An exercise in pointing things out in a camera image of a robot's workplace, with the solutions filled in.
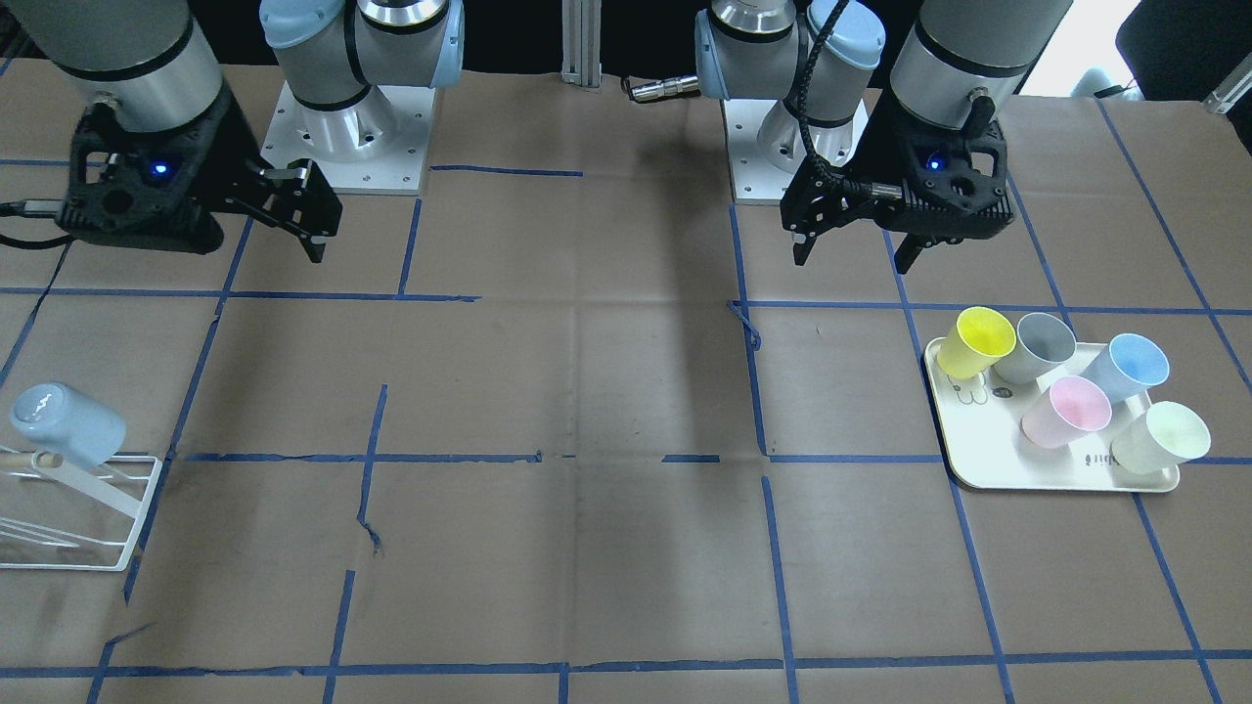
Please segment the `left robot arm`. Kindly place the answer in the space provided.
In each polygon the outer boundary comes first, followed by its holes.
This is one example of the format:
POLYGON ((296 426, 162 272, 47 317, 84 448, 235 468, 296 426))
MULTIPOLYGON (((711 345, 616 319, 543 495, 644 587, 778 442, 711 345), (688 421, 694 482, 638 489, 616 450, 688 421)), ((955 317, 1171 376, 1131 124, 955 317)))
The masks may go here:
POLYGON ((855 220, 901 233, 894 264, 988 241, 1013 223, 999 111, 1035 66, 1068 1, 925 1, 850 157, 853 123, 888 31, 859 1, 711 1, 694 19, 704 95, 777 103, 795 170, 780 225, 804 266, 818 237, 855 220))

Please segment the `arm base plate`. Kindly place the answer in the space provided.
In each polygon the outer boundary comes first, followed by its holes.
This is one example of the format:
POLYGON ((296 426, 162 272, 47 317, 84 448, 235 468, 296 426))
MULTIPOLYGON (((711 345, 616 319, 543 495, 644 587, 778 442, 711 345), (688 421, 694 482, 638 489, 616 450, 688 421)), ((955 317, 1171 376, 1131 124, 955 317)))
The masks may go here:
MULTIPOLYGON (((798 120, 780 100, 724 100, 722 115, 734 200, 777 205, 806 154, 798 120)), ((813 127, 813 147, 833 167, 843 167, 858 152, 868 122, 860 100, 850 122, 813 127)))
POLYGON ((304 106, 283 85, 263 140, 277 167, 309 157, 341 195, 419 195, 438 90, 372 86, 343 109, 304 106))

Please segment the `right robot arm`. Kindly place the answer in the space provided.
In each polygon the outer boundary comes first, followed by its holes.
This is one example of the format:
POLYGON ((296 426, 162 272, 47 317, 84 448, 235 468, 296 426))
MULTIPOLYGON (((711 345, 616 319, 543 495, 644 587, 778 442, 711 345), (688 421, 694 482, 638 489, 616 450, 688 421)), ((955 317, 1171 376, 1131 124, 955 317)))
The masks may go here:
POLYGON ((49 219, 45 251, 93 246, 208 254, 219 213, 282 229, 314 263, 341 223, 331 163, 366 163, 401 142, 386 86, 434 89, 464 66, 461 1, 264 1, 269 49, 295 101, 300 155, 268 159, 185 1, 13 1, 23 31, 85 108, 59 199, 9 200, 5 217, 49 219))

